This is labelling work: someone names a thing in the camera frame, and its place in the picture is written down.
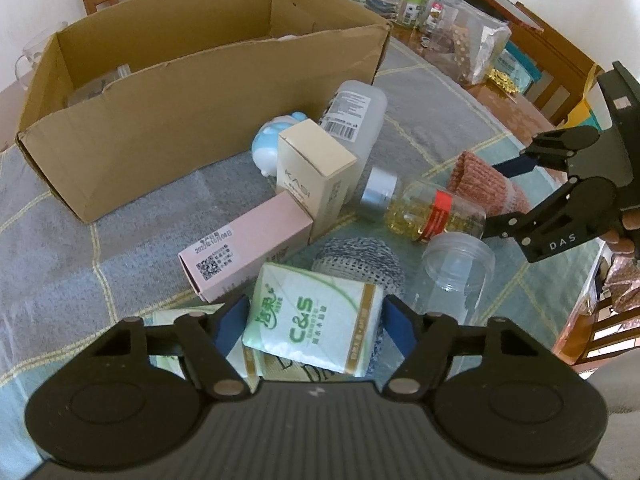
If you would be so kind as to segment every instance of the tissue pack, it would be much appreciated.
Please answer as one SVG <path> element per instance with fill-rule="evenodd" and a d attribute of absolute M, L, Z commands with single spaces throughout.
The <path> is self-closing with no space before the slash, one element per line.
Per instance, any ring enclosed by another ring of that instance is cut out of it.
<path fill-rule="evenodd" d="M 242 342 L 281 358 L 363 377 L 382 299 L 378 285 L 266 263 Z"/>

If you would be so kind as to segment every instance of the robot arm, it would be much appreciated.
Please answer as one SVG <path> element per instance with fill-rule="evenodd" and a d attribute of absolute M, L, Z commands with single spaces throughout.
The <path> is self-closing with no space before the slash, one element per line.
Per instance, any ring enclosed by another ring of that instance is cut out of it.
<path fill-rule="evenodd" d="M 603 399 L 508 319 L 459 326 L 387 296 L 382 323 L 405 360 L 382 392 L 263 381 L 251 393 L 224 357 L 248 312 L 242 296 L 171 326 L 113 326 L 31 396 L 26 427 L 46 461 L 29 480 L 373 480 L 408 464 L 406 478 L 604 478 L 589 464 Z M 178 356 L 186 379 L 154 354 Z M 480 365 L 449 378 L 471 355 Z"/>
<path fill-rule="evenodd" d="M 624 229 L 622 213 L 640 208 L 640 84 L 618 62 L 598 77 L 613 125 L 602 133 L 576 126 L 534 136 L 518 159 L 496 169 L 514 176 L 542 166 L 565 171 L 568 181 L 527 214 L 487 219 L 485 238 L 513 237 L 537 262 L 603 235 L 612 227 L 636 244 L 640 232 Z M 513 171 L 514 166 L 525 171 Z"/>

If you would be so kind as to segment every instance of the clear plastic jar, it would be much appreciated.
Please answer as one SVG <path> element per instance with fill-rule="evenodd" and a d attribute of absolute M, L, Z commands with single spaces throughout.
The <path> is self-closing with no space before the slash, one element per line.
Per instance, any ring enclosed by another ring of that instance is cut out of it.
<path fill-rule="evenodd" d="M 403 182 L 397 175 L 373 167 L 358 212 L 382 220 L 396 234 L 427 242 L 443 232 L 476 238 L 484 232 L 484 209 L 427 180 Z"/>
<path fill-rule="evenodd" d="M 441 312 L 472 324 L 486 286 L 494 277 L 495 255 L 464 233 L 443 233 L 429 243 L 409 291 L 418 314 Z"/>

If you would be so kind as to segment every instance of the white plastic bottle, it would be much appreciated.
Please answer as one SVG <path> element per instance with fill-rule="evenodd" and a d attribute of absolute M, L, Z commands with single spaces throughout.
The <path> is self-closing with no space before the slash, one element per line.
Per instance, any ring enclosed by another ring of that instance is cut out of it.
<path fill-rule="evenodd" d="M 386 95 L 379 88 L 349 80 L 340 85 L 320 119 L 323 130 L 358 158 L 345 203 L 351 200 L 373 145 L 385 122 Z"/>

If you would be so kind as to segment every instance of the barcode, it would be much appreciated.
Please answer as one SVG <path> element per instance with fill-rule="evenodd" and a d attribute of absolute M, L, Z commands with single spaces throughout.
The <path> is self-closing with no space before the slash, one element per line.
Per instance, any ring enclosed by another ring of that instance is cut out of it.
<path fill-rule="evenodd" d="M 355 128 L 351 128 L 349 126 L 345 126 L 344 124 L 335 123 L 333 121 L 329 121 L 324 125 L 324 130 L 332 134 L 332 136 L 340 137 L 342 139 L 351 140 L 353 138 L 353 134 L 356 132 Z"/>
<path fill-rule="evenodd" d="M 223 245 L 215 253 L 208 258 L 202 260 L 199 264 L 196 264 L 196 268 L 200 271 L 200 274 L 205 281 L 213 278 L 222 269 L 232 263 L 233 253 L 228 245 Z"/>

